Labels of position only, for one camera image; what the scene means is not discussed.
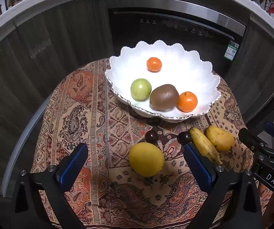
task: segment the white bowl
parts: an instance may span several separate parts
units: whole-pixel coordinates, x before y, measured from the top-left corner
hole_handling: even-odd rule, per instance
[[[162,62],[159,72],[147,70],[147,60],[157,57]],[[107,80],[117,98],[129,104],[139,115],[150,118],[160,117],[165,121],[177,123],[190,117],[204,115],[210,111],[210,105],[221,97],[217,90],[220,77],[212,74],[211,62],[203,62],[197,51],[187,52],[181,44],[168,46],[158,40],[153,45],[140,41],[135,48],[123,47],[119,57],[110,57],[111,69],[105,71]],[[198,100],[196,108],[184,113],[174,107],[161,112],[150,108],[146,101],[135,101],[130,87],[134,80],[144,78],[152,86],[152,91],[164,84],[172,84],[179,94],[190,91]]]

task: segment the green apple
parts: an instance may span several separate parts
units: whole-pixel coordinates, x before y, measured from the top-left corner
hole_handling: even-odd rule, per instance
[[[139,78],[131,85],[131,95],[136,101],[145,101],[151,94],[152,86],[148,80]]]

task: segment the mandarin orange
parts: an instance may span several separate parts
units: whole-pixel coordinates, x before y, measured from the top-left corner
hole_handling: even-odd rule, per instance
[[[177,107],[187,113],[195,109],[197,105],[197,97],[190,91],[183,92],[179,95]]]
[[[158,71],[160,71],[161,67],[162,67],[162,63],[161,63],[160,59],[155,58],[155,57],[151,57],[148,59],[147,68],[149,71],[158,72]]]

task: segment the round table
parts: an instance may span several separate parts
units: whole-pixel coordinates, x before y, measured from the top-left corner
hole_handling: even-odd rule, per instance
[[[230,152],[221,154],[223,166],[240,172],[251,165],[252,152],[238,140],[238,131],[245,124],[234,95],[221,78],[218,89],[222,96],[206,115],[178,124],[147,119],[116,99],[104,75],[109,67],[109,59],[89,63],[56,87],[44,114],[31,172],[58,164],[84,142],[88,159],[64,195],[85,225],[185,228],[207,194],[199,189],[182,156],[176,139],[180,132],[192,126],[205,131],[209,125],[227,130],[236,143]],[[130,167],[128,153],[151,129],[158,133],[165,165],[155,176],[142,177]],[[263,186],[259,190],[264,211],[271,192]],[[43,191],[41,197],[50,220],[58,224]],[[228,193],[215,223],[223,216],[229,198]]]

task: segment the patterned tablecloth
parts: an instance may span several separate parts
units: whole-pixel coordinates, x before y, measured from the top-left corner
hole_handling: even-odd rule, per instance
[[[236,138],[234,148],[221,154],[223,166],[236,172],[248,168],[252,152],[238,141],[238,131],[245,125],[237,102],[221,79],[218,89],[222,96],[208,114],[179,124],[146,119],[116,99],[104,76],[107,68],[108,59],[95,61],[72,72],[56,87],[44,114],[32,172],[58,164],[84,142],[89,148],[88,159],[65,197],[85,225],[185,228],[207,194],[200,191],[176,137],[191,126],[204,131],[216,125]],[[158,133],[165,165],[157,175],[145,178],[132,170],[128,153],[131,145],[144,141],[150,129]],[[270,192],[262,187],[261,195],[265,209]],[[57,225],[44,192],[41,197]],[[215,223],[229,197],[226,195]]]

